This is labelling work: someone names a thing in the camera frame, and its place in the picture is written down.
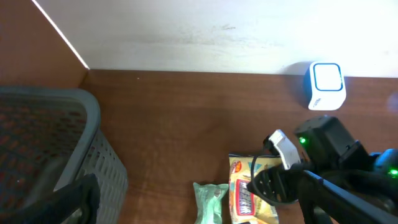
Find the white wall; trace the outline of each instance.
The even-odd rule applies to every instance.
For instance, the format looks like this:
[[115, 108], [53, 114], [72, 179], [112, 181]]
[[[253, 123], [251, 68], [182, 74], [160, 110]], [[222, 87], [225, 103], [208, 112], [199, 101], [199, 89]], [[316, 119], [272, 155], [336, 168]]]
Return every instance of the white wall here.
[[398, 77], [395, 0], [37, 0], [90, 68]]

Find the yellow snack bag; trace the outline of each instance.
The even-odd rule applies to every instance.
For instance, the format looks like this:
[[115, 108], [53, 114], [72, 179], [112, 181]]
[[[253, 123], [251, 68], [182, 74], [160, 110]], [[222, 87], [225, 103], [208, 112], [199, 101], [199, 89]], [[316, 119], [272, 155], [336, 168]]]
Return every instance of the yellow snack bag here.
[[[279, 219], [275, 207], [250, 193], [246, 187], [251, 180], [252, 160], [253, 157], [229, 155], [229, 212], [232, 223], [278, 224]], [[281, 163], [279, 157], [259, 156], [254, 175]]]

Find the green plastic package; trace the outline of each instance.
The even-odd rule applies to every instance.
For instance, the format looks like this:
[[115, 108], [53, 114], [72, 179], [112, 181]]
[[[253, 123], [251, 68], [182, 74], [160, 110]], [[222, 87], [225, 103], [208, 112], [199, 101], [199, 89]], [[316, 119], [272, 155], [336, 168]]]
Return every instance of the green plastic package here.
[[199, 185], [193, 183], [198, 206], [198, 218], [195, 224], [222, 224], [221, 199], [228, 190], [228, 184]]

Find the wire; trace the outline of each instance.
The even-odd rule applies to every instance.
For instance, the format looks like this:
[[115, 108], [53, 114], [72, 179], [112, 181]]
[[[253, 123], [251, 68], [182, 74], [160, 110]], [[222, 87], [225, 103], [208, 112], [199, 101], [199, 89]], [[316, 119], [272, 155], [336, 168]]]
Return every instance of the wire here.
[[294, 201], [291, 201], [291, 202], [277, 202], [277, 201], [274, 201], [274, 200], [271, 200], [271, 199], [267, 198], [266, 196], [264, 196], [264, 194], [262, 192], [260, 192], [260, 190], [257, 188], [257, 186], [256, 186], [256, 184], [254, 182], [254, 166], [256, 165], [257, 157], [258, 156], [254, 156], [253, 157], [253, 160], [251, 162], [251, 167], [250, 167], [251, 183], [252, 183], [255, 195], [257, 195], [259, 198], [263, 199], [265, 202], [267, 202], [268, 204], [270, 204], [272, 206], [291, 205], [293, 203], [296, 203], [297, 200], [294, 200]]

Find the wall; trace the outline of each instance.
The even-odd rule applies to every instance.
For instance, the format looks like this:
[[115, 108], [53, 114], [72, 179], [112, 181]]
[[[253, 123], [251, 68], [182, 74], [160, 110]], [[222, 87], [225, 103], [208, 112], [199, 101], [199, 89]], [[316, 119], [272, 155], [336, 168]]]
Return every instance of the wall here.
[[90, 68], [398, 77], [395, 0], [37, 0]]
[[0, 0], [0, 85], [78, 87], [86, 68], [30, 0]]

